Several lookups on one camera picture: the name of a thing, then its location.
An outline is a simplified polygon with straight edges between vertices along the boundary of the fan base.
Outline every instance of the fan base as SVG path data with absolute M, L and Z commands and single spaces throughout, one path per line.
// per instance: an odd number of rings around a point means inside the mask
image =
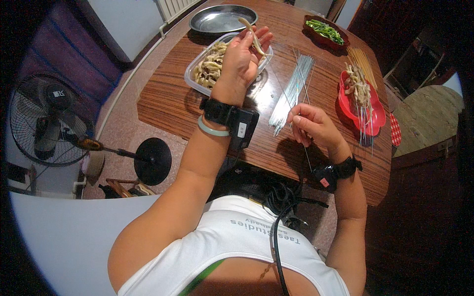
M 163 182 L 171 169 L 171 151 L 168 145 L 162 139 L 149 138 L 140 144 L 136 153 L 138 156 L 154 159 L 155 162 L 151 164 L 135 159 L 138 179 L 149 186 Z

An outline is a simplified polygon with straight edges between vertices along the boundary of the fan logo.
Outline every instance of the fan logo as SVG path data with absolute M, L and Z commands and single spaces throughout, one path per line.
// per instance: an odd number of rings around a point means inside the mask
M 57 97 L 64 97 L 64 96 L 65 96 L 64 90 L 53 91 L 53 95 L 54 95 L 55 98 L 57 98 Z

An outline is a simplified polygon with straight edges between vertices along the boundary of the clear plastic container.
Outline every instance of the clear plastic container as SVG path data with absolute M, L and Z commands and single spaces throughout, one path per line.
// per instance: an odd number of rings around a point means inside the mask
M 195 90 L 197 90 L 198 92 L 200 93 L 203 93 L 205 94 L 206 96 L 210 96 L 210 89 L 208 88 L 205 88 L 203 87 L 202 85 L 199 85 L 197 84 L 195 81 L 194 81 L 194 78 L 192 76 L 192 72 L 194 70 L 194 68 L 197 66 L 197 64 L 199 64 L 200 61 L 202 61 L 206 55 L 208 54 L 210 48 L 217 42 L 219 41 L 222 41 L 222 42 L 229 42 L 230 40 L 232 40 L 232 38 L 234 38 L 234 36 L 236 36 L 238 33 L 237 32 L 232 32 L 232 33 L 228 33 L 228 34 L 225 34 L 223 36 L 221 36 L 219 39 L 217 39 L 216 41 L 214 41 L 211 45 L 209 45 L 205 50 L 202 51 L 202 53 L 200 53 L 195 59 L 194 61 L 192 61 L 188 68 L 186 68 L 186 72 L 184 72 L 184 81 L 186 81 L 186 83 L 191 86 L 192 88 L 194 88 Z M 268 50 L 266 51 L 266 54 L 268 54 L 269 56 L 267 56 L 267 58 L 262 62 L 262 64 L 260 64 L 260 66 L 258 67 L 258 72 L 257 72 L 257 75 L 260 75 L 260 73 L 264 70 L 265 66 L 270 62 L 271 58 L 273 57 L 273 49 L 271 46 L 268 47 Z

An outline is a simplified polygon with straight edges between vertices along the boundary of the door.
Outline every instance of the door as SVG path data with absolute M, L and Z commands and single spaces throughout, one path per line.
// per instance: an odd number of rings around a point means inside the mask
M 373 49 L 385 75 L 426 25 L 430 10 L 427 1 L 363 0 L 347 29 Z

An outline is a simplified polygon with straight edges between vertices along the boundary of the radiator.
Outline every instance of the radiator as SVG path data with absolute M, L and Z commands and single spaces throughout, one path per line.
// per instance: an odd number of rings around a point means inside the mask
M 158 3 L 165 21 L 169 24 L 199 1 L 200 0 L 158 0 Z

